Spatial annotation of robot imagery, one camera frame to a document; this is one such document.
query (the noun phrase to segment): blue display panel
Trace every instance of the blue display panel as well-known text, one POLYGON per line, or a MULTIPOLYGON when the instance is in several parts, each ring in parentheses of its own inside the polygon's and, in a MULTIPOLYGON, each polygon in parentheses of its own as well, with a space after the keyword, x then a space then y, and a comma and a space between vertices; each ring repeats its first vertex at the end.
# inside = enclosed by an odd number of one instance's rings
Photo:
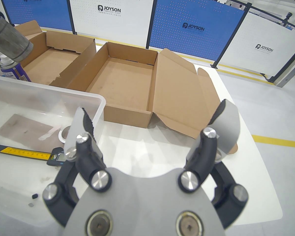
POLYGON ((3 0, 13 24, 36 20, 41 27, 71 30, 67 0, 3 0))
POLYGON ((158 0, 150 46, 217 60, 242 15, 212 0, 158 0))

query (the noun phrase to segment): black cylindrical object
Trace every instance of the black cylindrical object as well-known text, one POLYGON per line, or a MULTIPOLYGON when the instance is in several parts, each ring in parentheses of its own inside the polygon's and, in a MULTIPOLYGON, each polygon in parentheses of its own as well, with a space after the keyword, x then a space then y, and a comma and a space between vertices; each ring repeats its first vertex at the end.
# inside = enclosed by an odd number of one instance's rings
POLYGON ((20 62, 32 50, 33 43, 0 17, 0 52, 13 61, 20 62))

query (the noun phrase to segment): white pegboard panel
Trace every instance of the white pegboard panel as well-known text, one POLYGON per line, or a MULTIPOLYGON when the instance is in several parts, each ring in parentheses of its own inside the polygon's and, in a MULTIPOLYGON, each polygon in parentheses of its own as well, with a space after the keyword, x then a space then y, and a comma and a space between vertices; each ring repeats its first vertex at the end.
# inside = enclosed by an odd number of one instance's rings
POLYGON ((248 13, 220 62, 275 76, 294 53, 295 29, 248 13))
POLYGON ((153 0, 70 0, 70 4, 77 33, 145 47, 153 0))

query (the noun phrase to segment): brown cardboard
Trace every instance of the brown cardboard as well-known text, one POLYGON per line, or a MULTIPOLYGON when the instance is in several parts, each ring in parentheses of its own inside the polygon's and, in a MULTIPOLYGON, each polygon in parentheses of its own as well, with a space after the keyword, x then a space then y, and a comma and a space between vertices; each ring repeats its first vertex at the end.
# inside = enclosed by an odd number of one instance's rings
POLYGON ((90 45, 50 85, 106 99, 107 121, 146 128, 155 113, 169 128, 196 138, 220 103, 206 73, 168 49, 160 53, 106 43, 90 45))
POLYGON ((49 85, 64 71, 94 39, 70 33, 42 32, 33 20, 15 27, 34 45, 21 65, 32 82, 49 85))

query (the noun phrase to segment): metal plate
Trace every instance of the metal plate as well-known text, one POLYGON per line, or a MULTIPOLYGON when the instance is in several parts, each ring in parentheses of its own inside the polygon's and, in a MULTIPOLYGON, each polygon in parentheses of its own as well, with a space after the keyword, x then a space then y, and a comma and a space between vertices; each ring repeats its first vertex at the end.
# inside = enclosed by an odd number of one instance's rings
POLYGON ((200 217, 204 235, 225 235, 202 188, 194 193, 180 190, 178 176, 183 169, 174 169, 154 178, 132 177, 115 168, 107 171, 112 176, 110 189, 104 193, 91 188, 85 191, 70 216, 64 236, 85 235, 86 221, 97 210, 105 210, 111 215, 112 236, 177 235, 176 221, 184 211, 200 217))

